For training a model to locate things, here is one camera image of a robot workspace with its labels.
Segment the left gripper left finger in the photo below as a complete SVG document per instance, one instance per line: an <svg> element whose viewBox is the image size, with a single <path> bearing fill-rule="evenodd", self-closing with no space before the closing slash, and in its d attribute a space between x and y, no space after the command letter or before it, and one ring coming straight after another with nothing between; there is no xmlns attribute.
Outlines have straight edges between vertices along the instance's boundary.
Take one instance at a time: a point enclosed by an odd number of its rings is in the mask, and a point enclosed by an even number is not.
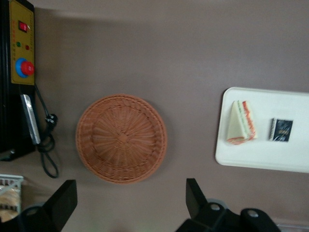
<svg viewBox="0 0 309 232"><path fill-rule="evenodd" d="M78 203L77 183L66 180L41 206L32 206L15 218L0 223L2 232L60 232Z"/></svg>

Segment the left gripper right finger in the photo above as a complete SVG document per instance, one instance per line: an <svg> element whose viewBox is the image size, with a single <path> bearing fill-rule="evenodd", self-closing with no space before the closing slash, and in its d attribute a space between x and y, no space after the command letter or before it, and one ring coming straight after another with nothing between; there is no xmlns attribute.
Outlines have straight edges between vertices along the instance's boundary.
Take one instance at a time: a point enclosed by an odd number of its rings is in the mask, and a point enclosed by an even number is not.
<svg viewBox="0 0 309 232"><path fill-rule="evenodd" d="M238 215L222 204L210 202L194 178L186 180L186 206L190 218L178 232L279 232L279 227L262 210L242 209Z"/></svg>

